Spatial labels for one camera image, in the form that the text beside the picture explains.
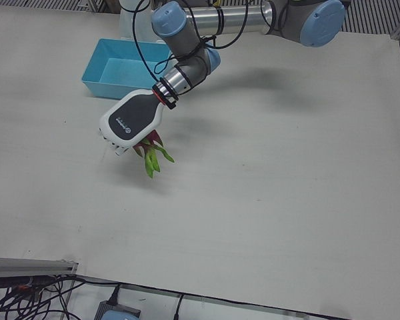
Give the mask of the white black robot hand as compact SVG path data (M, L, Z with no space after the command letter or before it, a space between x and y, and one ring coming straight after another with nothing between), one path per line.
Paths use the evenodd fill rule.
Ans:
M134 90L100 118L99 132L121 155L159 126L163 108L152 90Z

